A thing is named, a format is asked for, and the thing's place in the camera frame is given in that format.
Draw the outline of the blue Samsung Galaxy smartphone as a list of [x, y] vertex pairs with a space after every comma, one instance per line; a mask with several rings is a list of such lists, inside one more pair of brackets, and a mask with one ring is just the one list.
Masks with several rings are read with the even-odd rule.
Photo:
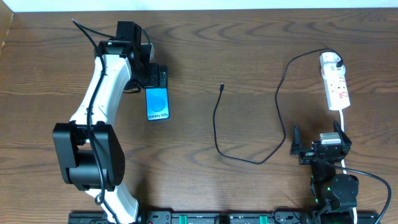
[[169, 98], [166, 88], [146, 89], [146, 111], [148, 121], [170, 118]]

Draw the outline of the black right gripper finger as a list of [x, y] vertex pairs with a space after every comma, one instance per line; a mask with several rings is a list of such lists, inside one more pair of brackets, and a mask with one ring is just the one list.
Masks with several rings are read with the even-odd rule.
[[341, 143], [344, 145], [352, 145], [351, 140], [349, 137], [345, 134], [345, 132], [342, 130], [341, 125], [337, 122], [337, 120], [334, 120], [333, 122], [333, 129], [336, 133], [339, 134]]
[[299, 127], [295, 124], [294, 125], [294, 137], [291, 145], [291, 149], [301, 149], [301, 137], [300, 137], [300, 130]]

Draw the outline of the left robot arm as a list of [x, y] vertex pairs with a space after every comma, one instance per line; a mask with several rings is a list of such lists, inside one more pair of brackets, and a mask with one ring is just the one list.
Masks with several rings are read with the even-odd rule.
[[123, 94], [144, 92], [146, 118], [168, 119], [168, 69], [153, 62], [146, 31], [120, 21], [115, 35], [94, 43], [95, 69], [85, 97], [66, 123], [57, 123], [53, 141], [65, 183], [92, 196], [99, 212], [72, 212], [69, 223], [147, 223], [146, 212], [123, 181], [125, 155], [114, 131]]

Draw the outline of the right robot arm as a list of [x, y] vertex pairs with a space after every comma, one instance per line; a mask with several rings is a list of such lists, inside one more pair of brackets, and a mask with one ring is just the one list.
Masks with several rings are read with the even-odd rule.
[[321, 133], [311, 147], [302, 145], [300, 130], [294, 126], [294, 138], [290, 154], [298, 156], [301, 165], [311, 167], [310, 189], [316, 207], [301, 216], [302, 223], [349, 223], [354, 220], [357, 206], [359, 180], [354, 175], [337, 173], [339, 164], [349, 153], [352, 142], [337, 121], [332, 133]]

